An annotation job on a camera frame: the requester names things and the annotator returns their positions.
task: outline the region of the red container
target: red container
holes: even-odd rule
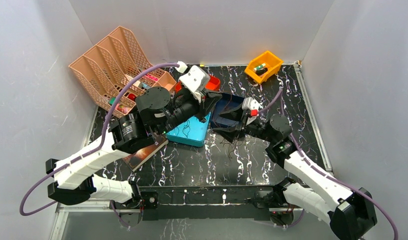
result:
[[[210,75],[210,80],[208,81],[207,85],[205,85],[205,88],[208,90],[212,90],[212,91],[220,90],[220,80],[216,78],[215,76]],[[182,89],[182,85],[180,85],[180,82],[178,82],[174,86],[174,91],[177,93],[181,89]]]

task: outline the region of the black marble table surface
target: black marble table surface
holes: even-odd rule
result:
[[[245,66],[208,66],[203,69],[221,81],[221,91],[234,95],[252,96],[266,106],[283,88],[285,114],[293,134],[306,154],[324,167],[317,139],[304,102],[297,76],[292,65],[283,65],[278,75],[267,82],[256,84],[244,72]],[[180,74],[167,69],[174,79]],[[260,116],[280,112],[280,99]],[[99,108],[90,140],[100,136],[106,111]],[[222,137],[209,128],[203,147],[169,142],[137,171],[119,159],[97,172],[113,180],[135,180],[140,186],[225,186],[225,185],[275,185],[289,173],[267,157],[268,142],[247,136],[237,146],[222,144]]]

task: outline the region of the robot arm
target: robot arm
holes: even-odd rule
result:
[[[327,176],[332,176],[303,152],[299,153],[288,137],[292,128],[285,116],[274,114],[268,121],[262,121],[258,118],[259,108],[260,104],[248,97],[240,106],[220,114],[223,118],[237,121],[237,125],[213,128],[213,131],[229,142],[243,138],[245,134],[268,141],[270,144],[266,152],[271,161],[293,173],[310,187],[305,188],[293,179],[286,178],[273,187],[273,192],[267,199],[304,208],[328,223],[342,240],[358,240],[376,225],[374,205],[348,188],[327,179]],[[360,190],[371,197],[365,189]]]
[[[47,174],[65,164],[69,166],[54,174],[54,182],[48,185],[48,197],[65,205],[79,204],[89,198],[126,205],[139,201],[141,195],[135,182],[110,180],[94,173],[117,159],[156,144],[156,136],[169,132],[192,116],[205,121],[221,95],[204,88],[210,77],[199,67],[186,66],[182,70],[186,74],[180,81],[185,87],[176,98],[172,100],[169,91],[160,86],[148,89],[136,98],[136,107],[128,115],[110,125],[107,135],[112,137],[105,138],[100,150],[83,156],[100,145],[101,137],[66,159],[49,159]],[[79,156],[80,160],[70,163]]]

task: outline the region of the metal frame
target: metal frame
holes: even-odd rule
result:
[[[287,63],[283,63],[283,65],[293,65],[294,69],[295,69],[295,73],[297,75],[298,78],[298,83],[301,87],[301,91],[304,97],[304,102],[305,105],[308,109],[308,114],[310,116],[310,121],[312,123],[313,126],[313,130],[314,133],[316,135],[316,139],[317,139],[317,144],[319,145],[320,148],[320,152],[322,154],[322,159],[323,159],[323,163],[325,165],[326,171],[327,172],[332,172],[332,166],[330,164],[328,155],[326,153],[326,149],[324,146],[324,142],[322,140],[321,134],[320,134],[320,130],[319,127],[317,125],[317,121],[313,112],[313,108],[311,106],[310,103],[310,99],[308,97],[308,93],[307,90],[305,88],[305,83],[304,83],[304,79],[302,76],[302,72],[301,72],[301,68],[300,65],[297,64],[297,62],[287,62]],[[89,141],[89,137],[92,133],[93,130],[93,124],[94,124],[94,120],[96,117],[98,111],[98,106],[95,107],[93,115],[92,115],[92,119],[87,131],[87,134],[85,136],[85,139],[83,141],[83,146],[86,146],[88,144]],[[272,212],[285,212],[287,211],[287,208],[282,208],[282,207],[277,207],[277,208],[269,208],[269,211]],[[139,210],[137,209],[118,209],[117,210],[119,213],[126,213],[126,214],[131,214],[131,213],[139,213]],[[302,208],[295,208],[295,211],[302,211]],[[61,240],[62,239],[62,235],[64,233],[64,229],[65,229],[65,225],[67,223],[67,219],[68,219],[68,215],[70,212],[90,212],[90,213],[104,213],[104,212],[113,212],[113,210],[109,207],[109,201],[107,200],[100,200],[100,199],[90,199],[86,202],[83,202],[81,204],[75,205],[75,206],[67,206],[67,205],[63,205],[58,203],[57,208],[56,208],[56,213],[55,213],[55,221],[54,221],[54,225],[52,228],[52,232],[51,232],[51,236],[50,236],[50,240]]]
[[[304,97],[305,106],[308,109],[308,115],[310,116],[310,121],[311,121],[311,124],[313,125],[313,130],[316,135],[317,144],[319,145],[320,153],[322,154],[324,166],[327,172],[332,173],[332,165],[330,164],[329,157],[327,156],[326,148],[324,146],[324,142],[320,134],[319,126],[317,125],[316,117],[313,112],[313,107],[311,106],[311,102],[308,97],[307,89],[305,88],[304,78],[302,77],[300,65],[298,65],[297,63],[291,64],[291,65],[294,66],[295,73],[298,78],[298,83],[299,83],[299,86],[301,87],[301,92]]]

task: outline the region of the orange plastic bin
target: orange plastic bin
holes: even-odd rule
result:
[[[283,61],[276,55],[272,54],[270,51],[265,51],[263,54],[249,62],[245,69],[245,73],[252,77],[256,83],[261,84],[262,82],[267,81],[269,77],[276,74],[280,70],[282,63]],[[267,72],[258,76],[254,72],[254,68],[261,64],[266,64],[265,68],[267,68]]]

